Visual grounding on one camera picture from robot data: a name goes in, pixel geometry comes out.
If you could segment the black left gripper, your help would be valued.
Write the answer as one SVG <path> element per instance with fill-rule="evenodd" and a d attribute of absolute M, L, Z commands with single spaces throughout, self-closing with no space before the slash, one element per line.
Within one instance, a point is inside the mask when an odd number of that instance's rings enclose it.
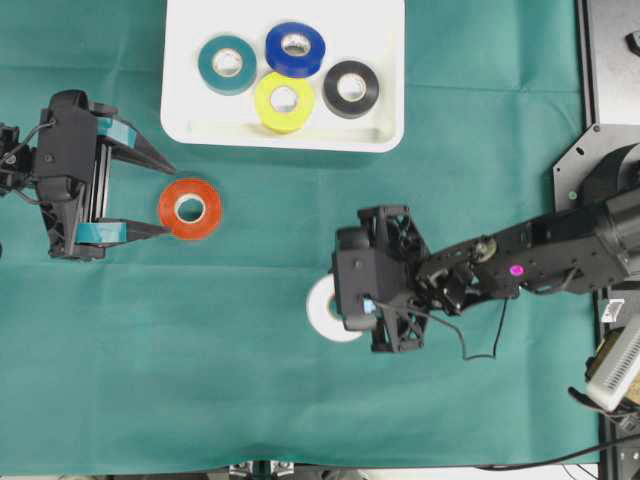
<path fill-rule="evenodd" d="M 98 153 L 90 195 L 62 203 L 39 202 L 49 239 L 49 256 L 64 260 L 102 260 L 107 245 L 167 234 L 166 227 L 132 220 L 104 219 L 112 155 L 114 158 L 174 175 L 171 164 L 133 125 L 118 117 L 97 117 Z"/>

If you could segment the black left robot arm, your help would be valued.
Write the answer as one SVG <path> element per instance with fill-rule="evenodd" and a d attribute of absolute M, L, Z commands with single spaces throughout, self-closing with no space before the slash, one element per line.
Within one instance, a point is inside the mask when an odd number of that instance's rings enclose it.
<path fill-rule="evenodd" d="M 51 104 L 26 136 L 1 127 L 1 193 L 39 208 L 54 259 L 99 260 L 110 247 L 168 233 L 160 225 L 108 217 L 116 160 L 176 172 L 116 109 L 100 104 Z"/>

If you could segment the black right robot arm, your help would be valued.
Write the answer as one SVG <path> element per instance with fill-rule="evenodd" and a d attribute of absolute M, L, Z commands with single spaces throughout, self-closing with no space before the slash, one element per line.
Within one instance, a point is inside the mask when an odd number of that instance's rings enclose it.
<path fill-rule="evenodd" d="M 376 325 L 371 349 L 419 349 L 432 311 L 459 316 L 487 301 L 574 294 L 618 284 L 638 272 L 639 191 L 627 189 L 573 210 L 530 219 L 490 235 L 428 251 L 406 207 L 359 214 L 385 270 L 389 294 L 371 294 Z"/>

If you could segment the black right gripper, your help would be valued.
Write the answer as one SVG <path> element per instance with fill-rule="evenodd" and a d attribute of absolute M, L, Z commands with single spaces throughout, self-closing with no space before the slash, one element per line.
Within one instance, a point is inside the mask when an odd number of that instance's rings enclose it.
<path fill-rule="evenodd" d="M 458 244 L 430 254 L 407 206 L 379 205 L 357 215 L 370 245 L 402 262 L 403 283 L 394 307 L 376 304 L 372 352 L 421 349 L 428 325 L 421 312 L 455 316 L 485 301 L 485 281 L 477 272 L 485 263 L 484 244 Z"/>

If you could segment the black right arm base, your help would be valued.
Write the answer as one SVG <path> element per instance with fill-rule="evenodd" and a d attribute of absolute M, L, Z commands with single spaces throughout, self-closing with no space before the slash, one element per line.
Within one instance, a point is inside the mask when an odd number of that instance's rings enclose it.
<path fill-rule="evenodd" d="M 553 165 L 555 211 L 580 204 L 580 185 L 610 152 L 639 142 L 639 126 L 594 124 Z"/>

